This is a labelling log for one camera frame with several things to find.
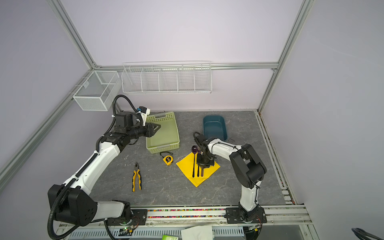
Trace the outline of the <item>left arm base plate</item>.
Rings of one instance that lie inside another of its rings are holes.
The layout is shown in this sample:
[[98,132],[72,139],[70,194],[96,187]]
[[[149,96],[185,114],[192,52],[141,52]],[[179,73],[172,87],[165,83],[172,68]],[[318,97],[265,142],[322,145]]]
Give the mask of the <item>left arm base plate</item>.
[[147,209],[131,209],[128,218],[110,218],[107,220],[108,226],[144,226],[148,215]]

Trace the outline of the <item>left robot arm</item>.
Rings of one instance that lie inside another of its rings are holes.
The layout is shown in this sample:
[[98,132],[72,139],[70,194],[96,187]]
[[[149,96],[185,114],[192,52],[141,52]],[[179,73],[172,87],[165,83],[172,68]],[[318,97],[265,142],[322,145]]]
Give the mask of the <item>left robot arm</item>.
[[90,158],[61,185],[53,185],[48,191],[50,213],[47,223],[52,240],[61,240],[79,227],[95,222],[117,219],[130,224],[134,218],[130,203],[126,201],[96,202],[91,197],[97,180],[126,146],[134,145],[140,137],[150,138],[161,125],[147,123],[150,109],[133,107],[132,112],[117,112],[119,98],[130,102],[125,95],[117,95],[113,102],[113,121],[96,142]]

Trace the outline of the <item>yellow paper napkin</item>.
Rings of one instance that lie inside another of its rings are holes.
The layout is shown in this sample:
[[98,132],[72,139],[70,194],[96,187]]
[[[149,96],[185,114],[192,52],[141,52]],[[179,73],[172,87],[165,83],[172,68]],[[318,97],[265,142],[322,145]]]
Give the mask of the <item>yellow paper napkin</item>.
[[193,153],[191,152],[181,161],[177,162],[177,166],[182,171],[183,175],[197,188],[205,180],[211,177],[220,166],[215,162],[215,165],[210,168],[204,168],[204,176],[201,177],[201,167],[200,167],[200,177],[197,177],[197,164],[195,165],[195,177],[192,177],[193,173]]

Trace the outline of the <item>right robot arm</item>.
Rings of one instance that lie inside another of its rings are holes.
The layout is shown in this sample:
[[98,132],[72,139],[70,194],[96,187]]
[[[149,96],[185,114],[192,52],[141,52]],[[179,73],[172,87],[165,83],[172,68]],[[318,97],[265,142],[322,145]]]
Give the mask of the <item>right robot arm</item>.
[[250,144],[240,146],[208,139],[199,132],[194,132],[193,137],[198,149],[194,160],[198,167],[194,168],[193,176],[202,177],[205,171],[213,168],[217,157],[228,160],[242,188],[238,209],[227,216],[233,221],[265,223],[265,210],[259,205],[258,195],[267,168],[255,149]]

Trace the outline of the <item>purple metal fork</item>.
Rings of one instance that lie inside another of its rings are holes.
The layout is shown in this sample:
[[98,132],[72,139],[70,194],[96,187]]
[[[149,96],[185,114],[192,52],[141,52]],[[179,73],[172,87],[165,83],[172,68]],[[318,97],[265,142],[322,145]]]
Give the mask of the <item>purple metal fork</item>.
[[199,156],[200,156],[200,151],[197,151],[196,154],[196,164],[197,164],[197,177],[200,177],[200,165],[199,165]]

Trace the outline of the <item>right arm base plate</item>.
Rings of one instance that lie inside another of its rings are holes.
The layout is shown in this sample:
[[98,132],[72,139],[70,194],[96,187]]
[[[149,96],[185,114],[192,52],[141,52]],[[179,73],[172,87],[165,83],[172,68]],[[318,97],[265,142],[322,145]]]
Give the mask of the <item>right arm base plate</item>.
[[267,223],[265,210],[261,206],[257,206],[250,212],[247,212],[241,207],[226,208],[224,217],[227,219],[228,224]]

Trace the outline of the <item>purple metal spoon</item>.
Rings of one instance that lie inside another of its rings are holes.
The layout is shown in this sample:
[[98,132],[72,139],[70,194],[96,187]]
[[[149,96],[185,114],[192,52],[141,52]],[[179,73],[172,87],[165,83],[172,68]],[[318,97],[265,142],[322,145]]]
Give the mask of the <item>purple metal spoon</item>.
[[192,146],[192,153],[193,153],[193,173],[192,177],[195,177],[195,161],[196,161],[196,154],[198,152],[198,147],[196,145]]

